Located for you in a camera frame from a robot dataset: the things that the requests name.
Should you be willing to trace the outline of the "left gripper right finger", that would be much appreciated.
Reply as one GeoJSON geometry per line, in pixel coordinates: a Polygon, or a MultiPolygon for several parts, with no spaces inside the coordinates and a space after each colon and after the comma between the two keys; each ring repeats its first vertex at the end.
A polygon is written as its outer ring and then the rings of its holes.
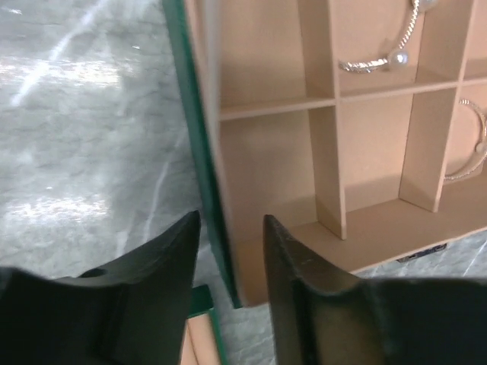
{"type": "Polygon", "coordinates": [[[362,279],[272,215],[263,251],[279,364],[484,364],[486,282],[362,279]]]}

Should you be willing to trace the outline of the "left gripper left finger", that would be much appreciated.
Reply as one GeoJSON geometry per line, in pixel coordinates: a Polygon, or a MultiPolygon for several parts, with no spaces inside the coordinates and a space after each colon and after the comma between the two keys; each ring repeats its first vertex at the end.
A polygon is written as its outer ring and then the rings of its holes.
{"type": "Polygon", "coordinates": [[[198,211],[82,275],[1,269],[3,364],[176,364],[199,248],[198,211]]]}

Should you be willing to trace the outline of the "green jewelry tray insert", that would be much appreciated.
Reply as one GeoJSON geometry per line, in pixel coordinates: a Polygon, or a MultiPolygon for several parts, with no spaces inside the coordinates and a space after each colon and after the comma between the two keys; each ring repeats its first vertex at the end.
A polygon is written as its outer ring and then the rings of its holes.
{"type": "Polygon", "coordinates": [[[191,292],[180,364],[228,364],[216,308],[206,284],[194,287],[191,292]]]}

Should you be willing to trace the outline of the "green jewelry box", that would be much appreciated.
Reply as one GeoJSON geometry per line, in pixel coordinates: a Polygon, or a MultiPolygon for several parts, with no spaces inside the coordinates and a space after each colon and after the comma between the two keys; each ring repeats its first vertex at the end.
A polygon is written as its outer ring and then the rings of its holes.
{"type": "Polygon", "coordinates": [[[436,1],[402,68],[351,74],[339,1],[165,1],[208,235],[235,307],[267,300],[263,218],[356,273],[486,228],[486,3],[436,1]]]}

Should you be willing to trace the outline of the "silver pearl bangle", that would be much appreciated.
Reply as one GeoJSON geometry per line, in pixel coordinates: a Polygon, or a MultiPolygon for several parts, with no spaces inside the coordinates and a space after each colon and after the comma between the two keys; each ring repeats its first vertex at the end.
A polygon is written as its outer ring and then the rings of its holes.
{"type": "Polygon", "coordinates": [[[476,114],[480,124],[479,137],[477,138],[473,153],[469,160],[456,172],[446,174],[444,176],[445,182],[456,181],[471,176],[482,166],[486,159],[486,114],[479,105],[471,100],[462,98],[459,100],[459,104],[470,108],[476,114]]]}
{"type": "Polygon", "coordinates": [[[339,35],[343,50],[338,67],[351,74],[402,68],[421,16],[436,1],[339,1],[339,35]]]}

